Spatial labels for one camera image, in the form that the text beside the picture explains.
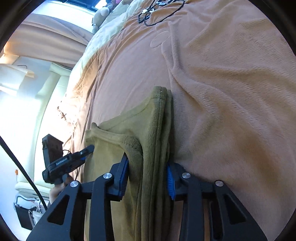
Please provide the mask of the person's left hand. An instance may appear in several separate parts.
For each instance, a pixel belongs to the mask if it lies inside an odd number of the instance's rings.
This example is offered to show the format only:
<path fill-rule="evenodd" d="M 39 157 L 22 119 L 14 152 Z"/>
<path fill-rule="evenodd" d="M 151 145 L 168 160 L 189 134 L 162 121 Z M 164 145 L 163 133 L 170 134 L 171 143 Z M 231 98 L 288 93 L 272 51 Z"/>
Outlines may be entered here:
<path fill-rule="evenodd" d="M 70 184 L 73 181 L 73 178 L 71 176 L 67 177 L 65 182 L 62 184 L 55 185 L 49 192 L 49 202 L 52 204 L 58 195 L 66 188 L 68 184 Z"/>

